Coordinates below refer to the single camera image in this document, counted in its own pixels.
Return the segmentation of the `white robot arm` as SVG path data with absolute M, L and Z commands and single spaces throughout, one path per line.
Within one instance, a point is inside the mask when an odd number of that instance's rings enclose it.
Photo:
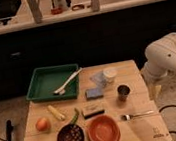
M 169 71 L 176 73 L 176 32 L 150 43 L 144 51 L 146 62 L 140 70 L 151 100 L 158 97 L 161 85 L 157 82 Z

